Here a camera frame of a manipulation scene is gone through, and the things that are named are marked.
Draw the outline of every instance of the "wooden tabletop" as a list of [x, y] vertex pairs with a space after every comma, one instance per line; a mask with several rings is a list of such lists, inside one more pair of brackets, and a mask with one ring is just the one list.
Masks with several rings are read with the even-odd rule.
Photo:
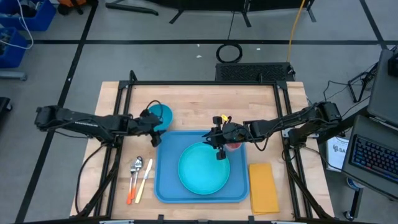
[[[293, 112], [307, 106], [303, 83], [288, 83], [290, 104]], [[99, 94], [95, 114], [104, 116], [113, 113], [118, 82], [103, 82]], [[285, 113], [283, 93], [279, 92]], [[171, 107], [174, 120], [170, 130], [210, 130], [213, 126], [212, 117], [225, 114], [232, 116], [233, 121], [277, 118], [275, 98], [271, 86], [204, 86], [204, 85], [141, 85], [134, 86], [129, 112], [134, 117], [147, 106], [151, 100]], [[307, 145], [318, 149], [316, 141], [308, 139]], [[87, 144], [85, 158], [96, 148], [99, 142], [90, 139]], [[258, 151], [253, 144], [246, 143], [248, 164], [271, 163], [277, 188], [279, 213], [255, 216], [256, 220], [293, 220], [292, 200], [288, 185], [288, 175], [285, 162], [280, 157], [282, 141], [280, 133], [274, 133], [264, 152]], [[80, 181], [80, 209], [91, 199], [99, 186], [103, 167], [105, 149], [97, 153], [87, 163]], [[334, 216], [330, 202], [328, 187], [323, 172], [322, 162], [318, 154], [305, 149], [301, 150], [303, 168], [309, 191], [325, 211]], [[156, 149], [150, 144], [149, 136], [124, 138], [123, 152], [119, 166], [118, 181], [113, 204], [113, 219], [157, 219], [163, 214], [166, 220], [247, 220], [252, 215], [250, 196], [239, 203], [181, 203], [167, 204], [158, 201], [154, 195], [155, 165], [145, 184], [140, 204], [126, 205], [129, 188], [130, 164], [137, 156], [142, 156], [146, 162], [154, 159], [156, 164]], [[144, 176], [139, 173], [138, 186]], [[305, 216], [302, 194], [297, 187], [301, 216]], [[108, 191], [104, 193], [101, 214], [105, 213]], [[75, 214], [74, 205], [71, 214]]]

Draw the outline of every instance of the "yellow napkin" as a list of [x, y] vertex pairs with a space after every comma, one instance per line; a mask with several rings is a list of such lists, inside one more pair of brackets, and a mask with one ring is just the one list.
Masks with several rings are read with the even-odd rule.
[[270, 164], [250, 164], [250, 199], [253, 215], [279, 212], [278, 196]]

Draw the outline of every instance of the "gray floor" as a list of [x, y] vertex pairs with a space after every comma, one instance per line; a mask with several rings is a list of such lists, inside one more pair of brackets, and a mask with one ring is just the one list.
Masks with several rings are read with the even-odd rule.
[[[395, 0], [366, 1], [385, 40], [398, 40]], [[148, 6], [160, 16], [116, 11], [98, 7], [89, 40], [226, 39], [232, 19], [230, 12], [184, 12], [174, 25], [177, 12], [143, 1], [131, 4]], [[37, 40], [79, 40], [90, 9], [79, 16], [56, 15], [47, 32], [34, 32]], [[236, 14], [231, 39], [289, 39], [297, 10], [249, 13], [253, 27], [247, 28]], [[298, 40], [376, 40], [359, 1], [316, 0], [312, 23], [303, 12], [297, 25]], [[56, 105], [70, 69], [77, 45], [37, 44], [28, 50], [19, 68], [28, 74], [26, 82], [0, 80], [0, 96], [12, 99], [14, 110], [1, 126], [0, 134], [0, 223], [15, 220], [45, 134], [33, 122], [38, 106]], [[215, 52], [219, 45], [85, 45], [65, 103], [66, 108], [93, 113], [101, 82], [128, 78], [133, 69], [140, 80], [214, 80]], [[242, 45], [242, 62], [284, 62], [286, 45]], [[309, 100], [323, 99], [327, 81], [347, 82], [379, 58], [378, 45], [294, 45], [291, 63], [297, 80], [304, 82]], [[236, 52], [225, 49], [231, 59]], [[331, 84], [326, 96], [344, 86]], [[353, 106], [347, 89], [330, 100], [344, 113]], [[47, 156], [26, 221], [65, 218], [69, 215], [76, 176], [86, 140], [55, 136]], [[337, 217], [351, 206], [353, 191], [336, 172], [326, 178]], [[398, 223], [397, 202], [390, 202], [366, 189], [357, 221]]]

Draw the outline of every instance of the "yellow-handled knife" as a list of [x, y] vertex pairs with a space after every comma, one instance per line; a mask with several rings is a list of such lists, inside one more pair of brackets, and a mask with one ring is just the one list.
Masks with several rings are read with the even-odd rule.
[[148, 179], [149, 171], [151, 168], [152, 168], [152, 159], [149, 160], [149, 163], [148, 163], [147, 169], [145, 170], [145, 175], [142, 180], [141, 186], [139, 186], [138, 194], [137, 194], [136, 201], [135, 201], [136, 203], [139, 203], [139, 201], [141, 200], [142, 192], [144, 191], [145, 180]]

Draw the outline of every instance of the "blue bin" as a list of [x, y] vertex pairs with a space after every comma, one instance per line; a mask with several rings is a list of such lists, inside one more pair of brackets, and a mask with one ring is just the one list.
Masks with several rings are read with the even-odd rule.
[[[0, 0], [0, 13], [14, 14], [19, 12], [19, 0]], [[33, 3], [43, 2], [35, 17], [24, 18], [26, 25], [30, 31], [45, 31], [49, 28], [54, 18], [56, 9], [49, 0], [31, 0]], [[25, 30], [19, 22], [19, 17], [0, 17], [0, 24], [4, 27], [15, 27], [18, 30]]]
[[[0, 34], [6, 31], [10, 36], [10, 44], [27, 47], [27, 41], [21, 36], [14, 27], [1, 28]], [[25, 49], [7, 46], [4, 53], [0, 55], [0, 68], [16, 68], [21, 64]]]

